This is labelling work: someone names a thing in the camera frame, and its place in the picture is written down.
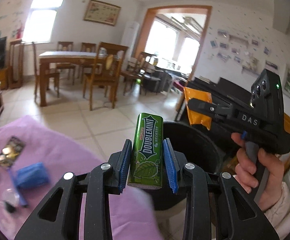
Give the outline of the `person's right forearm sleeve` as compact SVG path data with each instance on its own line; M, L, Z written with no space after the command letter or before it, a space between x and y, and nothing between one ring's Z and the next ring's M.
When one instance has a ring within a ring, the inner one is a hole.
M287 184L282 182L282 195L278 202L265 211L265 216L275 228L280 239L290 233L290 192Z

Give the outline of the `person's right hand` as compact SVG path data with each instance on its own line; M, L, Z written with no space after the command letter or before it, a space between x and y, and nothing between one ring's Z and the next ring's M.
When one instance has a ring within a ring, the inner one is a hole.
M241 134L232 133L231 139L240 146L237 151L238 164L235 167L236 180L247 193L251 193L259 185L259 181L254 177L258 168L248 157ZM282 195L284 164L275 155L265 152L262 148L258 150L258 160L269 171L266 187L257 202L259 208L266 211L274 206Z

